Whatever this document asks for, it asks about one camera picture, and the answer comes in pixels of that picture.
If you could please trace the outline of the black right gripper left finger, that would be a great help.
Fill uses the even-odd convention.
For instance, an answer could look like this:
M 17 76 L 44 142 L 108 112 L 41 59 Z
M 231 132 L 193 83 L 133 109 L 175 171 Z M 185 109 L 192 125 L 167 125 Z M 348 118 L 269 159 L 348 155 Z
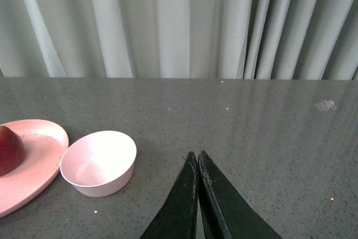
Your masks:
M 189 152 L 162 207 L 141 238 L 196 238 L 199 168 Z

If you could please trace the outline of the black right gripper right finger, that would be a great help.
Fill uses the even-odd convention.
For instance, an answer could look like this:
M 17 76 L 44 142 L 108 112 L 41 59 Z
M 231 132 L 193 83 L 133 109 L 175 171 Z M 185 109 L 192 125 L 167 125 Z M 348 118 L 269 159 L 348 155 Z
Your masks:
M 198 156 L 205 238 L 280 238 L 243 199 L 205 151 Z

